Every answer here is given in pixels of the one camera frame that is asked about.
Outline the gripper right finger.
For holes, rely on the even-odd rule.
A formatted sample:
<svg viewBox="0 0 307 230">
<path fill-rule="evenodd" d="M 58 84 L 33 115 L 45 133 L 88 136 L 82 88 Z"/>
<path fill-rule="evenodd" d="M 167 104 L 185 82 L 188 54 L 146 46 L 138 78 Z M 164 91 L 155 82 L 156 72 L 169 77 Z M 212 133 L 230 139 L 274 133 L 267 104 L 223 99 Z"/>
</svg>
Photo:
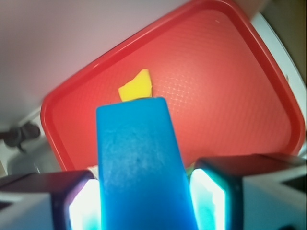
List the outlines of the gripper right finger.
<svg viewBox="0 0 307 230">
<path fill-rule="evenodd" d="M 203 157 L 190 191 L 200 230 L 304 230 L 307 161 L 281 153 Z"/>
</svg>

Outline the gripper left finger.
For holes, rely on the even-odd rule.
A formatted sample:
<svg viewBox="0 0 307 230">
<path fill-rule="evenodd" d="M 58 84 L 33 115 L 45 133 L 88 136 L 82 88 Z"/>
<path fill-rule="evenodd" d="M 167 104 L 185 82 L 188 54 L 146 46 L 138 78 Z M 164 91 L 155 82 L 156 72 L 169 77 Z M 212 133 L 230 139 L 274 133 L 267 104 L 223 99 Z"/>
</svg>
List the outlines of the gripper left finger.
<svg viewBox="0 0 307 230">
<path fill-rule="evenodd" d="M 100 230 L 99 181 L 87 170 L 4 176 L 0 228 Z"/>
</svg>

